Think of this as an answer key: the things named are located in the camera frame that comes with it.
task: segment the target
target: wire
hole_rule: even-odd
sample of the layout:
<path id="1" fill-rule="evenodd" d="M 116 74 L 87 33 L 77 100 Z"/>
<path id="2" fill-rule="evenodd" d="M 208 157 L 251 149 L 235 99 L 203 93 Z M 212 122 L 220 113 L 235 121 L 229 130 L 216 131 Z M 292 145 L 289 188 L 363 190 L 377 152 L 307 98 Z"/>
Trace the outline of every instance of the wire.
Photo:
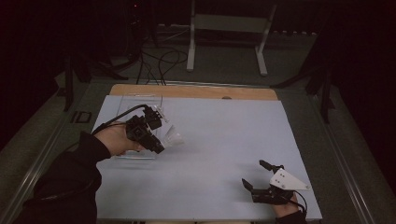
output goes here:
<path id="1" fill-rule="evenodd" d="M 296 190 L 294 190 L 294 192 L 297 193 L 298 195 L 300 195 L 300 197 L 303 199 L 304 204 L 305 204 L 305 207 L 303 208 L 303 209 L 304 209 L 304 210 L 303 210 L 303 213 L 304 213 L 304 215 L 306 216 L 306 213 L 307 213 L 307 211 L 308 211 L 308 204 L 306 203 L 306 200 L 305 200 L 305 198 L 303 197 L 303 195 L 302 195 L 301 193 L 299 193 L 299 192 L 296 191 Z"/>
<path id="2" fill-rule="evenodd" d="M 190 28 L 189 28 L 189 29 L 186 29 L 186 30 L 184 30 L 184 31 L 182 31 L 182 32 L 179 32 L 179 33 L 177 33 L 177 34 L 175 34 L 175 35 L 168 36 L 168 37 L 166 37 L 166 38 L 163 39 L 163 40 L 159 40 L 158 42 L 165 42 L 166 40 L 170 40 L 170 39 L 172 39 L 172 38 L 174 38 L 174 37 L 176 37 L 176 36 L 183 35 L 184 33 L 187 33 L 189 30 L 190 30 Z"/>
<path id="3" fill-rule="evenodd" d="M 188 59 L 188 55 L 187 55 L 186 52 L 183 52 L 183 51 L 180 51 L 180 50 L 174 49 L 174 48 L 165 47 L 165 48 L 162 48 L 162 49 L 170 49 L 171 51 L 165 52 L 165 54 L 163 54 L 160 58 L 158 58 L 158 57 L 156 57 L 154 55 L 151 55 L 149 53 L 146 53 L 145 51 L 142 51 L 142 53 L 147 55 L 147 56 L 149 56 L 149 57 L 151 57 L 151 58 L 154 58 L 154 59 L 158 60 L 158 70 L 159 70 L 159 73 L 160 73 L 160 80 L 161 80 L 161 83 L 164 86 L 166 86 L 164 75 L 166 73 L 168 73 L 172 68 L 174 68 L 177 64 L 186 62 L 187 59 Z M 177 53 L 177 59 L 175 61 L 173 61 L 173 62 L 172 61 L 167 61 L 167 60 L 164 59 L 164 57 L 166 57 L 167 55 L 169 55 L 171 53 Z M 185 56 L 185 58 L 183 60 L 180 60 L 180 54 Z M 162 64 L 163 63 L 170 63 L 171 64 L 171 66 L 164 72 L 162 70 Z"/>

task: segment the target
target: floor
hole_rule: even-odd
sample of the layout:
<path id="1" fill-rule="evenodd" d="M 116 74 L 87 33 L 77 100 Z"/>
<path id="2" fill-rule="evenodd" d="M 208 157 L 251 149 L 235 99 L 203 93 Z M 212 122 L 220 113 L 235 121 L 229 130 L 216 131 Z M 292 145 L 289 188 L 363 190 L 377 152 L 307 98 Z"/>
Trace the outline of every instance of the floor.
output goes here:
<path id="1" fill-rule="evenodd" d="M 189 39 L 185 30 L 186 27 L 163 27 L 159 31 L 160 49 L 154 48 L 150 41 L 145 44 L 146 64 L 140 72 L 139 84 L 162 84 L 160 73 L 163 73 L 167 85 L 268 88 L 298 73 L 316 38 L 271 34 L 264 49 L 269 75 L 262 77 L 254 54 L 257 36 L 208 32 L 198 35 L 194 71 L 187 72 L 185 53 Z M 122 61 L 122 58 L 113 59 L 114 63 Z M 44 172 L 43 167 L 59 153 L 59 148 L 77 141 L 78 131 L 92 128 L 94 120 L 70 123 L 72 112 L 91 111 L 95 117 L 111 86 L 136 83 L 139 70 L 140 63 L 136 63 L 120 71 L 129 78 L 126 81 L 92 71 L 91 83 L 75 80 L 76 97 L 69 113 L 63 112 L 64 98 L 54 95 L 32 116 L 0 154 L 0 223 L 9 223 L 18 214 L 37 175 Z M 396 223 L 395 196 L 338 90 L 332 87 L 334 108 L 329 111 L 330 124 L 326 124 L 318 113 L 320 97 L 306 95 L 304 91 L 307 81 L 303 79 L 285 89 L 276 89 L 276 93 L 285 107 L 315 189 L 323 215 L 321 223 Z"/>

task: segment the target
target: clear plastic box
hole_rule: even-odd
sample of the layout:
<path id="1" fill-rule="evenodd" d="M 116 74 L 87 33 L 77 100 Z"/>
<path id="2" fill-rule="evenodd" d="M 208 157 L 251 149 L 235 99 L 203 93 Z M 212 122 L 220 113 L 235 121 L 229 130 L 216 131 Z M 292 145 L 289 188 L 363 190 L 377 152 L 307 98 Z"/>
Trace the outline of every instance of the clear plastic box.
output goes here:
<path id="1" fill-rule="evenodd" d="M 122 96 L 120 107 L 117 115 L 124 113 L 125 111 L 133 108 L 137 105 L 148 105 L 152 108 L 154 106 L 158 106 L 161 109 L 163 106 L 163 97 L 158 94 L 139 94 L 139 93 L 131 93 L 125 94 Z M 130 119 L 132 116 L 137 115 L 138 117 L 143 116 L 143 109 L 139 108 L 135 111 L 125 115 L 124 117 L 120 118 L 118 121 L 125 122 Z M 151 132 L 158 138 L 161 139 L 161 128 L 156 130 L 151 130 Z M 128 150 L 125 152 L 124 155 L 116 156 L 118 159 L 129 159 L 129 160 L 154 160 L 155 159 L 155 152 L 150 150 L 144 149 L 139 152 Z"/>

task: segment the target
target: metal frame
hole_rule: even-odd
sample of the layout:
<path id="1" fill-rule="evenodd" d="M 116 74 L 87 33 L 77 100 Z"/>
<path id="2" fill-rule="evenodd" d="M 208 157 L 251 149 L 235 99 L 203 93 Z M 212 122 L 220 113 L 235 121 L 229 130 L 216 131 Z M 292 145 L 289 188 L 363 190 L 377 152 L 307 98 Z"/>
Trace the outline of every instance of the metal frame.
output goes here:
<path id="1" fill-rule="evenodd" d="M 262 42 L 255 47 L 257 63 L 260 69 L 260 75 L 267 76 L 267 67 L 262 55 L 265 42 L 269 35 L 272 20 L 276 12 L 276 5 L 273 5 L 268 18 L 250 18 L 250 17 L 230 17 L 220 15 L 195 14 L 195 0 L 191 0 L 191 27 L 190 27 L 190 47 L 187 60 L 187 71 L 192 72 L 195 60 L 195 30 L 221 30 L 237 31 L 262 34 Z"/>

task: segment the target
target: black cable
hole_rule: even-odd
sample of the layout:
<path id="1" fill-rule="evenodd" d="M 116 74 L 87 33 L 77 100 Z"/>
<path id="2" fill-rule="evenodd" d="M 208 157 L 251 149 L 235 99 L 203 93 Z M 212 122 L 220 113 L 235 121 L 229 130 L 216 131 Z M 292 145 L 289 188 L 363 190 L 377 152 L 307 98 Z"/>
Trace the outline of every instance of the black cable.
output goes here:
<path id="1" fill-rule="evenodd" d="M 158 57 L 156 57 L 154 55 L 151 55 L 149 53 L 146 53 L 144 51 L 143 51 L 143 54 L 148 55 L 149 57 L 158 60 L 158 69 L 159 69 L 159 72 L 160 72 L 160 80 L 161 80 L 161 83 L 163 85 L 166 85 L 166 82 L 165 82 L 165 79 L 164 79 L 164 75 L 166 73 L 168 73 L 172 68 L 174 68 L 177 64 L 186 62 L 188 60 L 188 55 L 187 55 L 186 52 L 183 52 L 183 51 L 180 51 L 180 50 L 177 50 L 177 49 L 174 49 L 174 48 L 163 48 L 163 49 L 171 49 L 171 51 L 166 52 L 160 58 L 158 58 Z M 170 62 L 170 61 L 167 61 L 167 60 L 164 59 L 164 57 L 167 56 L 170 53 L 177 53 L 177 60 L 176 61 Z M 185 55 L 185 58 L 183 60 L 180 60 L 180 54 Z M 162 63 L 171 63 L 172 65 L 165 72 L 163 72 L 163 70 L 161 69 L 161 64 Z"/>

